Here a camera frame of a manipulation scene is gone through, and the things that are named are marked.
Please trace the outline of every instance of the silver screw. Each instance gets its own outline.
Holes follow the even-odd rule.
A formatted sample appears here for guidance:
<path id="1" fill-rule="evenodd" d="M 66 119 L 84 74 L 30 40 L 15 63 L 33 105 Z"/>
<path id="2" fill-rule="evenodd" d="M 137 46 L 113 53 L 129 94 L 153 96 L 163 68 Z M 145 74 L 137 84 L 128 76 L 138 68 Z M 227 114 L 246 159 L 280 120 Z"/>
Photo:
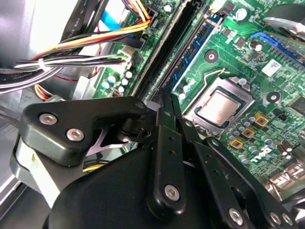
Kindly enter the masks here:
<path id="1" fill-rule="evenodd" d="M 238 84 L 241 86 L 245 86 L 247 84 L 247 80 L 245 78 L 241 78 L 238 80 Z"/>
<path id="2" fill-rule="evenodd" d="M 187 126 L 189 126 L 189 127 L 192 127 L 192 126 L 193 126 L 192 123 L 191 123 L 189 120 L 186 120 L 186 121 L 185 121 L 185 124 L 186 124 Z"/>
<path id="3" fill-rule="evenodd" d="M 217 142 L 215 139 L 212 139 L 212 143 L 213 143 L 215 146 L 219 146 L 218 142 Z"/>
<path id="4" fill-rule="evenodd" d="M 179 193 L 178 189 L 175 186 L 167 185 L 167 186 L 165 186 L 164 191 L 165 191 L 166 196 L 170 200 L 172 200 L 172 201 L 178 201 L 179 200 L 180 193 Z"/>
<path id="5" fill-rule="evenodd" d="M 144 104 L 142 104 L 140 102 L 136 102 L 135 105 L 141 109 L 143 109 L 145 107 Z"/>
<path id="6" fill-rule="evenodd" d="M 286 223 L 288 223 L 291 226 L 294 224 L 287 214 L 282 213 L 282 216 L 283 216 L 283 219 L 285 220 Z"/>
<path id="7" fill-rule="evenodd" d="M 276 99 L 277 99 L 276 95 L 271 96 L 271 100 L 276 100 Z"/>
<path id="8" fill-rule="evenodd" d="M 274 212 L 270 212 L 270 216 L 276 224 L 278 224 L 278 225 L 282 224 L 282 222 L 277 214 L 275 214 Z"/>
<path id="9" fill-rule="evenodd" d="M 57 118 L 52 114 L 42 114 L 39 116 L 39 121 L 45 125 L 54 125 L 57 123 Z"/>
<path id="10" fill-rule="evenodd" d="M 243 217 L 239 214 L 239 212 L 236 209 L 230 208 L 229 214 L 237 225 L 241 226 L 244 223 Z"/>
<path id="11" fill-rule="evenodd" d="M 171 116 L 171 113 L 169 113 L 168 111 L 164 111 L 164 113 L 169 117 Z"/>
<path id="12" fill-rule="evenodd" d="M 73 142 L 80 142 L 84 139 L 84 133 L 78 129 L 70 129 L 67 131 L 67 138 Z"/>

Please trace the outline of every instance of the motherboard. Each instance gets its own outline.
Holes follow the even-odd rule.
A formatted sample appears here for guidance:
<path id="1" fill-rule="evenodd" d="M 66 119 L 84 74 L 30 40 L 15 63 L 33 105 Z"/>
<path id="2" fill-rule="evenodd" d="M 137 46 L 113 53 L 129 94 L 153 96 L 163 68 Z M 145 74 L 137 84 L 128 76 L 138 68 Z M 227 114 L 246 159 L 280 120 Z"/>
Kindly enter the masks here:
<path id="1" fill-rule="evenodd" d="M 218 138 L 268 190 L 291 195 L 305 178 L 305 1 L 143 2 L 152 22 L 135 35 L 142 47 L 113 47 L 130 62 L 105 68 L 94 98 L 147 102 L 163 87 L 202 139 Z"/>
<path id="2" fill-rule="evenodd" d="M 227 1 L 230 14 L 206 18 L 164 83 L 202 138 L 217 137 L 256 178 L 278 188 L 305 177 L 294 156 L 305 139 L 305 43 L 269 21 L 287 3 L 305 2 Z"/>

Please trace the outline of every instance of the sticker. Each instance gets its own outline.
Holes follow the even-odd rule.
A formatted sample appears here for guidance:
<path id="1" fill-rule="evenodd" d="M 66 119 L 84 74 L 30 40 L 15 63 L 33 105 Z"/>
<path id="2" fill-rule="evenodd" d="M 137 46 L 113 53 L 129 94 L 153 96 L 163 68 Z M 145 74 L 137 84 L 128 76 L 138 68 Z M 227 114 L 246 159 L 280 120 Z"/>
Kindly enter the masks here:
<path id="1" fill-rule="evenodd" d="M 276 73 L 282 65 L 272 59 L 269 63 L 262 69 L 262 72 L 265 73 L 267 76 L 271 77 L 274 73 Z"/>

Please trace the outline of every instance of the green circuit board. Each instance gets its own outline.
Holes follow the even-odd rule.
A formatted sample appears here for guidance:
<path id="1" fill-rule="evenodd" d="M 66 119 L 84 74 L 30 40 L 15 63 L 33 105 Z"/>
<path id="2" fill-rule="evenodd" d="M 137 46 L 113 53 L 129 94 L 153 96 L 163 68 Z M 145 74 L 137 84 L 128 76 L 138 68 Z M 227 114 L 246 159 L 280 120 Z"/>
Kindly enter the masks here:
<path id="1" fill-rule="evenodd" d="M 163 34 L 166 32 L 169 24 L 171 23 L 175 12 L 179 7 L 180 0 L 142 0 L 142 3 L 150 7 L 150 9 L 157 15 L 152 18 L 151 25 L 143 31 L 143 33 L 138 33 L 137 36 L 143 35 L 144 33 L 149 36 L 149 39 L 142 47 L 141 50 L 135 50 L 132 57 L 132 67 L 131 71 L 133 77 L 128 79 L 128 85 L 125 85 L 124 93 L 118 93 L 117 87 L 121 85 L 121 79 L 124 78 L 124 73 L 126 72 L 117 72 L 117 67 L 114 68 L 105 68 L 99 76 L 99 81 L 96 87 L 96 93 L 94 98 L 104 98 L 104 97 L 113 97 L 115 96 L 127 96 L 130 95 L 135 83 L 139 80 L 139 73 L 146 66 L 148 59 L 153 54 L 154 49 L 158 48 L 158 42 L 162 38 Z M 171 6 L 171 12 L 165 11 L 164 6 Z M 133 25 L 137 21 L 137 17 L 130 13 L 126 19 L 125 27 Z M 121 44 L 115 45 L 112 53 L 118 53 L 124 46 Z M 115 82 L 110 88 L 103 88 L 102 83 L 107 82 L 108 76 L 116 73 L 120 80 Z"/>
<path id="2" fill-rule="evenodd" d="M 303 99 L 305 97 L 305 69 L 267 43 L 263 43 L 262 51 L 258 52 L 258 56 L 254 57 L 257 54 L 249 47 L 249 43 L 255 39 L 251 39 L 250 36 L 258 31 L 274 32 L 263 21 L 265 13 L 273 6 L 284 3 L 303 4 L 305 1 L 235 0 L 232 3 L 235 5 L 234 11 L 225 19 L 221 28 L 204 46 L 204 49 L 197 56 L 195 62 L 190 66 L 187 74 L 179 82 L 173 93 L 179 95 L 183 90 L 183 86 L 190 80 L 195 79 L 195 83 L 191 86 L 190 91 L 186 93 L 186 97 L 180 99 L 180 106 L 183 111 L 193 98 L 200 93 L 202 88 L 207 88 L 217 77 L 217 75 L 209 76 L 207 85 L 205 85 L 203 80 L 205 74 L 225 68 L 230 74 L 221 76 L 245 78 L 250 84 L 250 93 L 255 102 L 229 130 L 222 133 L 218 138 L 228 146 L 236 158 L 240 155 L 246 156 L 250 161 L 246 166 L 252 174 L 270 179 L 295 162 L 294 158 L 286 159 L 285 156 L 282 156 L 276 146 L 281 144 L 283 140 L 287 140 L 292 147 L 295 147 L 300 144 L 302 137 L 304 137 L 304 115 L 296 113 L 292 108 L 295 104 L 292 104 L 295 100 L 297 100 L 298 105 L 305 103 L 305 99 Z M 244 20 L 237 21 L 234 15 L 241 8 L 246 9 L 247 16 Z M 239 39 L 245 41 L 241 47 L 238 45 Z M 208 63 L 205 60 L 205 54 L 208 50 L 218 52 L 219 59 L 216 62 Z M 270 92 L 278 92 L 280 100 L 276 103 L 269 103 L 267 95 Z M 276 117 L 274 114 L 275 109 L 285 113 L 287 119 L 282 121 Z M 246 114 L 254 115 L 257 112 L 267 118 L 268 124 L 261 127 L 254 123 L 250 126 L 255 131 L 254 136 L 250 139 L 239 137 L 243 146 L 239 149 L 231 147 L 227 133 L 236 124 L 240 123 Z M 273 143 L 269 146 L 266 146 L 262 140 L 265 135 L 270 136 L 273 140 Z M 264 153 L 264 156 L 257 158 L 249 151 L 251 146 L 256 146 L 261 152 L 265 152 L 268 148 L 268 152 Z"/>

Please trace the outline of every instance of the cpu socket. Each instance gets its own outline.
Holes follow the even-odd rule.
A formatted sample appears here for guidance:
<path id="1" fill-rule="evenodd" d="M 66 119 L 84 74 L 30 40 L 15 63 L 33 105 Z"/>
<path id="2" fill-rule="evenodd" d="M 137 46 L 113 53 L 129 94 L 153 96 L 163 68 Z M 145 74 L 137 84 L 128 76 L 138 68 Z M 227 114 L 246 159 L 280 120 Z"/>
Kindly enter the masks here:
<path id="1" fill-rule="evenodd" d="M 254 103 L 250 85 L 238 85 L 238 77 L 217 78 L 185 113 L 185 118 L 221 134 Z"/>

